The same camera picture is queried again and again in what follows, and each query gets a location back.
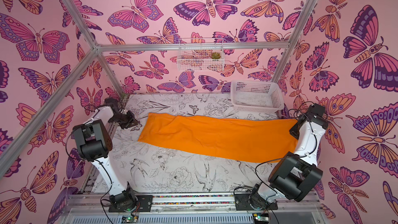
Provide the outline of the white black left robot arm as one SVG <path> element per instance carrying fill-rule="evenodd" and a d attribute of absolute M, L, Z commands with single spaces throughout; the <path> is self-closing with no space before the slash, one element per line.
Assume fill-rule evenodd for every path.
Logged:
<path fill-rule="evenodd" d="M 91 162 L 105 181 L 110 210 L 132 212 L 138 207 L 138 198 L 109 155 L 113 149 L 109 131 L 115 124 L 122 129 L 129 129 L 140 122 L 131 111 L 124 113 L 120 110 L 119 102 L 109 97 L 103 105 L 95 108 L 94 114 L 85 123 L 73 127 L 72 136 L 80 158 Z"/>

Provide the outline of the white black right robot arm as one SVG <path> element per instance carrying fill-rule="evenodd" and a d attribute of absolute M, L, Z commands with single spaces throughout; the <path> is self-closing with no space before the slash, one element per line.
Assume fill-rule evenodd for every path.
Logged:
<path fill-rule="evenodd" d="M 328 126 L 324 106 L 312 104 L 300 114 L 289 131 L 297 139 L 295 151 L 276 159 L 266 182 L 254 185 L 247 193 L 234 194 L 236 209 L 268 211 L 277 209 L 277 199 L 302 201 L 322 178 L 317 151 Z"/>

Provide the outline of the orange long pants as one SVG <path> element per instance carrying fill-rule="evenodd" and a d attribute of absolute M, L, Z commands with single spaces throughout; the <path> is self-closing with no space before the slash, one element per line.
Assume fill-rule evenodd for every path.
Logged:
<path fill-rule="evenodd" d="M 253 121 L 150 113 L 139 142 L 198 155 L 261 163 L 294 152 L 293 119 Z"/>

